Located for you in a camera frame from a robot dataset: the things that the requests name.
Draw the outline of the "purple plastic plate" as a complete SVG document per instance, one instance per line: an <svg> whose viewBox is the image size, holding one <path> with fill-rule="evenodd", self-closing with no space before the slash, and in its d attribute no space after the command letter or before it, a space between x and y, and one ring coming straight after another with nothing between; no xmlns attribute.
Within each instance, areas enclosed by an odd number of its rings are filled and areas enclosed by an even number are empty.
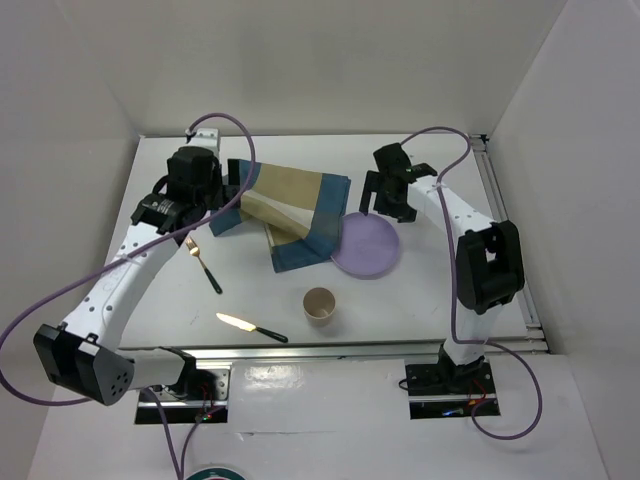
<svg viewBox="0 0 640 480"><path fill-rule="evenodd" d="M400 255L400 239L385 218L350 213L342 219L341 237L331 255L334 264L358 278L377 278L392 269Z"/></svg>

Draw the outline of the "blue beige checked cloth napkin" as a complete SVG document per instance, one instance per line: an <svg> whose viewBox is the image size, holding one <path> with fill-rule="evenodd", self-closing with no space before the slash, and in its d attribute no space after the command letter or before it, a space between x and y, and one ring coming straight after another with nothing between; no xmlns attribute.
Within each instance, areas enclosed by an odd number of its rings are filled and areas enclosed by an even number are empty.
<svg viewBox="0 0 640 480"><path fill-rule="evenodd" d="M228 161L228 183L249 183L240 206L213 219L209 228L220 236L248 220L265 229L272 266L283 273L328 261L341 238L351 180L248 160Z"/></svg>

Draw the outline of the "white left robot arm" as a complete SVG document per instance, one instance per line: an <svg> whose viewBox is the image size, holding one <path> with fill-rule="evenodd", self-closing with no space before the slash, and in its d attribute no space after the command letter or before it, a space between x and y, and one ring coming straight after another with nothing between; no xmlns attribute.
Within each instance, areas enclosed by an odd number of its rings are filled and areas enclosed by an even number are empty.
<svg viewBox="0 0 640 480"><path fill-rule="evenodd" d="M137 205L113 260L85 299L57 326L42 325L34 346L48 379L102 405L129 390L160 386L176 399L196 390L193 356L173 347L120 348L126 325L156 275L187 237L184 227L238 192L223 182L220 136L201 128L167 161L168 172Z"/></svg>

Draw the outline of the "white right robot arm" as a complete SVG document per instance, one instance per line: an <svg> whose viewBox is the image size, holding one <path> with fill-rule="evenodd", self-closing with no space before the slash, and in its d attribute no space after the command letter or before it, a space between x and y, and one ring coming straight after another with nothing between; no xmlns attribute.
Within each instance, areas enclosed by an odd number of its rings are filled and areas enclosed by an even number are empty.
<svg viewBox="0 0 640 480"><path fill-rule="evenodd" d="M440 346L436 372L424 381L448 392L464 389L484 362L484 344L516 293L524 287L519 232L509 220L480 213L440 181L426 163L413 165L399 143L374 152L376 169L365 177L359 211L374 210L400 223L422 214L453 246L452 297L456 319Z"/></svg>

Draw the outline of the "beige plastic cup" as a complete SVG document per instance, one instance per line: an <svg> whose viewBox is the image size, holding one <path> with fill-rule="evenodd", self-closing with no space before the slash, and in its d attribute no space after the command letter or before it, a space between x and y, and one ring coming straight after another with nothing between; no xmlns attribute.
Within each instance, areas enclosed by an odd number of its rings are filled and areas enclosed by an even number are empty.
<svg viewBox="0 0 640 480"><path fill-rule="evenodd" d="M324 326L331 321L336 309L336 299L330 290L315 287L305 293L302 306L304 315L311 324Z"/></svg>

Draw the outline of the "green round sticker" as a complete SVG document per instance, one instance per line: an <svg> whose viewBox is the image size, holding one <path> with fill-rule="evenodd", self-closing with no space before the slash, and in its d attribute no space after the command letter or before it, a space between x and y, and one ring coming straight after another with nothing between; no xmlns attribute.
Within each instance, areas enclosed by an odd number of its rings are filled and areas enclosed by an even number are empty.
<svg viewBox="0 0 640 480"><path fill-rule="evenodd" d="M247 480L248 477L238 470L224 466L201 468L185 477L185 480Z"/></svg>

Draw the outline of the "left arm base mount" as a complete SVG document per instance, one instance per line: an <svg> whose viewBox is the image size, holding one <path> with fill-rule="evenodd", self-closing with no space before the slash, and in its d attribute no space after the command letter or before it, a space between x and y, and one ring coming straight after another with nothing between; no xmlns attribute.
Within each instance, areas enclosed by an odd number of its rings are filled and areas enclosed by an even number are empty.
<svg viewBox="0 0 640 480"><path fill-rule="evenodd" d="M229 365L198 372L195 384L187 393L177 393L168 386L152 386L169 425L192 425L197 420L208 424L228 421L228 396L231 380Z"/></svg>

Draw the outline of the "aluminium right side rail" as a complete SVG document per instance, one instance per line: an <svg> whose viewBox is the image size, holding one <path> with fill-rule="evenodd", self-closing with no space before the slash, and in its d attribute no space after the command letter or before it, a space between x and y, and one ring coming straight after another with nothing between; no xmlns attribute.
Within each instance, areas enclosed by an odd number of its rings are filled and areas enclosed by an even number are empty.
<svg viewBox="0 0 640 480"><path fill-rule="evenodd" d="M508 217L497 176L489 156L489 137L486 134L472 134L470 139L492 217L494 222L499 225L500 231L504 233L505 240L508 243L504 257L509 261L511 266L513 266L516 256L520 258L517 270L519 271L518 275L522 288L513 296L512 300L518 303L522 312L523 322L526 328L524 340L529 343L529 346L513 346L512 350L529 354L548 354L550 350L546 336L540 323L533 297L526 284L522 247L515 246L515 243L521 240L520 229Z"/></svg>

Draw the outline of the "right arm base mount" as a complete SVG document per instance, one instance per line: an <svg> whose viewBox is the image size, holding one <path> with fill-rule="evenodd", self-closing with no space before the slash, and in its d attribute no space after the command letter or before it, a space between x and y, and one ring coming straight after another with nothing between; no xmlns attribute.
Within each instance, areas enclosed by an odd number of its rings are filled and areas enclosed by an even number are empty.
<svg viewBox="0 0 640 480"><path fill-rule="evenodd" d="M499 416L500 407L491 366L484 362L470 377L446 384L435 364L407 364L398 387L408 395L412 420Z"/></svg>

